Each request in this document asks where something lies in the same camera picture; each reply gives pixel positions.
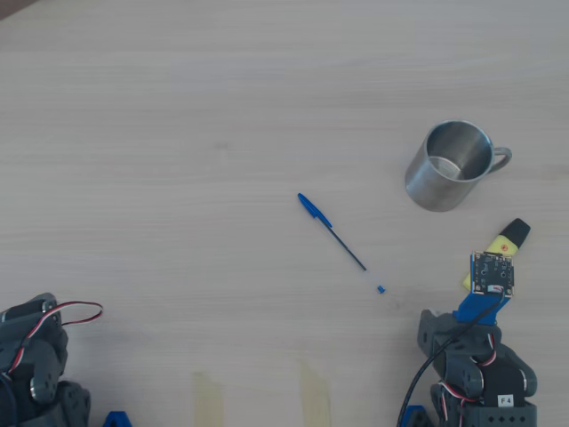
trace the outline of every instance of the stainless steel mug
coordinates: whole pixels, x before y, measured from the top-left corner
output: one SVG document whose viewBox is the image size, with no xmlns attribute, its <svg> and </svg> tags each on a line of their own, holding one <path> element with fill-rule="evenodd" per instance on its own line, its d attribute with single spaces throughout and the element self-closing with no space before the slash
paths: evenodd
<svg viewBox="0 0 569 427">
<path fill-rule="evenodd" d="M 494 163 L 495 156 L 503 156 Z M 433 127 L 405 174 L 409 196 L 430 211 L 450 211 L 487 174 L 502 169 L 510 149 L 495 148 L 479 127 L 449 120 Z"/>
</svg>

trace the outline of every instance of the tape strip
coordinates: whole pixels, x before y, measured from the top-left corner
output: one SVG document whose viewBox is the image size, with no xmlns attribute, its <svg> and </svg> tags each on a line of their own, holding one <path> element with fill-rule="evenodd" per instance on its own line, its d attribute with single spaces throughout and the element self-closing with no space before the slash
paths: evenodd
<svg viewBox="0 0 569 427">
<path fill-rule="evenodd" d="M 223 427 L 223 389 L 204 372 L 196 372 L 194 385 L 194 426 Z"/>
<path fill-rule="evenodd" d="M 330 385 L 306 361 L 300 362 L 304 427 L 330 427 Z"/>
</svg>

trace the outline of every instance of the red and white wire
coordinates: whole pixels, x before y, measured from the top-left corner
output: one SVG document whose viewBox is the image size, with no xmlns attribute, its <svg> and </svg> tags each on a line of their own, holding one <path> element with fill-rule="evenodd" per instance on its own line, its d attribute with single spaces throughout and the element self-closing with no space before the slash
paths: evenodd
<svg viewBox="0 0 569 427">
<path fill-rule="evenodd" d="M 438 385 L 444 387 L 451 396 L 457 398 L 457 399 L 464 399 L 467 402 L 477 402 L 476 399 L 471 399 L 468 398 L 466 396 L 461 395 L 458 391 L 456 391 L 453 387 L 451 387 L 450 385 L 448 385 L 447 383 L 445 383 L 444 381 L 441 381 Z"/>
<path fill-rule="evenodd" d="M 487 367 L 487 366 L 491 365 L 496 360 L 496 357 L 497 357 L 496 350 L 494 348 L 495 343 L 494 343 L 494 335 L 493 334 L 488 334 L 488 342 L 490 343 L 490 347 L 493 350 L 492 356 L 490 356 L 490 358 L 488 360 L 485 360 L 484 362 L 479 362 L 478 365 L 480 367 Z"/>
<path fill-rule="evenodd" d="M 466 400 L 464 400 L 464 399 L 461 400 L 461 407 L 464 407 L 465 403 L 466 403 Z M 459 427 L 462 427 L 463 418 L 464 418 L 464 415 L 461 413 L 461 420 L 459 421 Z"/>
<path fill-rule="evenodd" d="M 445 421 L 448 421 L 448 412 L 446 411 L 446 400 L 444 394 L 441 394 L 441 407 L 443 408 L 443 415 L 445 416 Z"/>
<path fill-rule="evenodd" d="M 10 367 L 10 369 L 8 369 L 8 374 L 11 374 L 12 372 L 14 372 L 14 370 L 20 365 L 22 359 L 24 358 L 24 343 L 29 340 L 31 337 L 33 337 L 37 331 L 40 329 L 40 327 L 42 327 L 42 325 L 44 324 L 44 322 L 50 317 L 53 316 L 55 313 L 58 313 L 60 311 L 62 311 L 63 309 L 66 309 L 67 307 L 73 307 L 73 306 L 91 306 L 91 307 L 98 307 L 99 308 L 99 312 L 97 314 L 95 314 L 94 316 L 91 316 L 90 318 L 84 318 L 82 320 L 76 320 L 73 322 L 67 322 L 67 323 L 63 323 L 62 326 L 67 326 L 67 325 L 80 325 L 80 324 L 84 324 L 84 323 L 91 323 L 94 320 L 96 320 L 97 318 L 100 318 L 103 315 L 103 306 L 100 305 L 97 302 L 85 302 L 85 301 L 71 301 L 71 302 L 64 302 L 63 304 L 60 304 L 56 307 L 53 307 L 51 310 L 48 310 L 36 323 L 36 325 L 28 332 L 28 334 L 24 337 L 24 339 L 22 340 L 22 345 L 20 346 L 20 349 L 18 350 L 18 353 L 16 355 L 16 359 L 14 359 L 12 366 Z"/>
</svg>

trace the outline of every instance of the yellow highlighter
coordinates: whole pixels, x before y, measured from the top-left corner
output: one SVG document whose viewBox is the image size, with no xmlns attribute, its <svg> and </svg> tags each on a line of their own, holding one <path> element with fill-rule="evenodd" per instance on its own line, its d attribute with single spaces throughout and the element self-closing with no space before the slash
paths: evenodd
<svg viewBox="0 0 569 427">
<path fill-rule="evenodd" d="M 530 229 L 531 227 L 529 225 L 519 218 L 516 218 L 494 239 L 488 246 L 488 249 L 486 249 L 486 252 L 513 256 L 524 243 Z M 470 273 L 464 279 L 462 285 L 466 287 L 468 291 L 470 290 Z"/>
</svg>

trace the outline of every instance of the pen cap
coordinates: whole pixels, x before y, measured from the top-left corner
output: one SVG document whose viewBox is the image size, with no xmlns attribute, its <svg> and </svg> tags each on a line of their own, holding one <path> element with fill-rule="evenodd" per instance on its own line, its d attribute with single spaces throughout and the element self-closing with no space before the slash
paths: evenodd
<svg viewBox="0 0 569 427">
<path fill-rule="evenodd" d="M 519 248 L 524 243 L 531 229 L 525 222 L 516 218 L 500 234 Z"/>
</svg>

